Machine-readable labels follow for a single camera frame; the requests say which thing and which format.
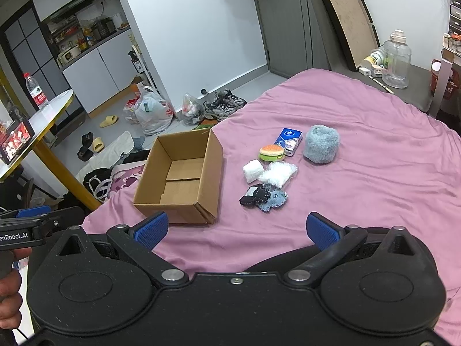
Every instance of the rice cooker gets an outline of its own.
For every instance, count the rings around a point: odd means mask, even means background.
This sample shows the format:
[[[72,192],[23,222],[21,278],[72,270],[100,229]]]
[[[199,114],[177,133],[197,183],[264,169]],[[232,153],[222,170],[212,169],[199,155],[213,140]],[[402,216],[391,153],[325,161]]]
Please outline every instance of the rice cooker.
[[[63,64],[63,65],[66,65],[67,63],[69,63],[73,59],[77,58],[78,55],[81,52],[82,51],[80,50],[80,48],[78,46],[75,46],[75,47],[72,47],[70,49],[64,50],[63,52],[58,54],[59,62],[61,62],[61,64]]]

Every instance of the gray countertop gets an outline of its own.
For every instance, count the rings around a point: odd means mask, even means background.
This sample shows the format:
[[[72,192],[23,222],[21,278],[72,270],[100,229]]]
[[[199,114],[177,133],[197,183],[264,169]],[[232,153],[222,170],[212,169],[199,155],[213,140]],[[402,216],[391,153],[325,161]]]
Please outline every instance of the gray countertop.
[[[99,47],[101,44],[104,44],[106,43],[107,41],[109,41],[110,39],[113,39],[115,38],[117,35],[121,34],[121,33],[124,33],[125,31],[128,31],[130,29],[130,26],[127,26],[125,27],[124,29],[121,29],[120,31],[117,31],[117,32],[114,32],[112,35],[108,36],[107,38],[103,39],[103,40],[100,40],[98,41],[96,44],[94,44],[93,46],[89,47],[85,52],[82,52],[80,53],[77,57],[75,57],[72,61],[70,61],[69,63],[67,63],[66,65],[63,65],[62,68],[60,68],[59,70],[64,71],[66,70],[69,66],[71,66],[74,62],[78,61],[79,59],[81,59],[84,55],[90,53],[92,50],[94,50],[95,48]]]

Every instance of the slipper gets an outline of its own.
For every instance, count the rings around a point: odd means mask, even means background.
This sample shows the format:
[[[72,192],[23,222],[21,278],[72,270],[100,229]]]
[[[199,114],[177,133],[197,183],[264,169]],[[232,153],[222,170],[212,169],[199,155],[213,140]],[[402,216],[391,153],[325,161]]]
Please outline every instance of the slipper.
[[[99,127],[107,127],[118,121],[118,116],[107,116],[104,121],[99,124]]]
[[[93,133],[92,132],[82,135],[82,146],[84,146],[85,148],[90,148],[91,143],[93,143]]]
[[[93,151],[89,150],[87,147],[81,147],[77,152],[77,157],[81,161],[88,161],[93,155]]]
[[[102,142],[102,139],[101,138],[96,138],[93,141],[93,151],[98,153],[98,152],[102,151],[103,148],[104,148],[104,143]]]

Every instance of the gray fluffy ball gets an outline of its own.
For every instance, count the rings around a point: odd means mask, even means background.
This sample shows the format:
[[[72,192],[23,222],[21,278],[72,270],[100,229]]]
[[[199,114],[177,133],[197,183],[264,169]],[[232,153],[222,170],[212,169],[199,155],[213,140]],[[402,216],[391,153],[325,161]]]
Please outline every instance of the gray fluffy ball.
[[[327,164],[334,159],[339,143],[339,134],[335,129],[314,125],[306,133],[304,157],[315,164]]]

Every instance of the red label water bottle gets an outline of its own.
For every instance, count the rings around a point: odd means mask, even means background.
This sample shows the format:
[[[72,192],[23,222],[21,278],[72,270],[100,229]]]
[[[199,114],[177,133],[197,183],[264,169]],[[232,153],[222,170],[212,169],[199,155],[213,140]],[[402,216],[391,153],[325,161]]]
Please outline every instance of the red label water bottle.
[[[44,108],[48,104],[48,99],[43,93],[40,85],[37,83],[35,78],[31,77],[29,73],[25,73],[24,78],[26,79],[27,89],[31,94],[31,97],[34,99],[37,107],[39,107],[39,109]]]

